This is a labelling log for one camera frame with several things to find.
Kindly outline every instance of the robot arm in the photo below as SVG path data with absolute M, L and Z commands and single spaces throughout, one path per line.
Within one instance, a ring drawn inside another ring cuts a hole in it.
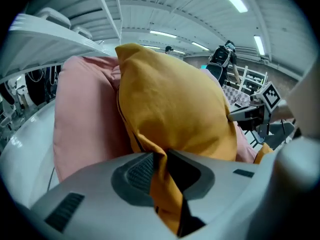
M 281 102 L 281 96 L 272 82 L 263 86 L 250 96 L 250 105 L 232 111 L 229 121 L 237 121 L 243 130 L 256 131 L 261 138 L 269 134 L 269 124 L 279 119 L 291 118 L 287 106 Z

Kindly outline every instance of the wall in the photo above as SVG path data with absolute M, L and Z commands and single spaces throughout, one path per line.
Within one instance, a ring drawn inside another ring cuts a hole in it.
M 199 56 L 199 57 L 186 57 L 183 60 L 200 69 L 201 65 L 206 65 L 208 63 L 208 58 L 207 56 Z M 265 74 L 267 72 L 268 74 L 268 81 L 271 81 L 275 87 L 278 89 L 280 92 L 280 95 L 282 96 L 283 99 L 286 99 L 288 96 L 289 92 L 292 90 L 292 88 L 297 84 L 297 80 L 294 78 L 274 69 L 269 66 L 266 66 L 264 64 L 259 64 L 256 62 L 251 62 L 248 60 L 243 60 L 238 58 L 237 60 L 237 66 L 239 67 L 245 67 L 248 66 L 250 70 L 254 70 L 260 73 Z

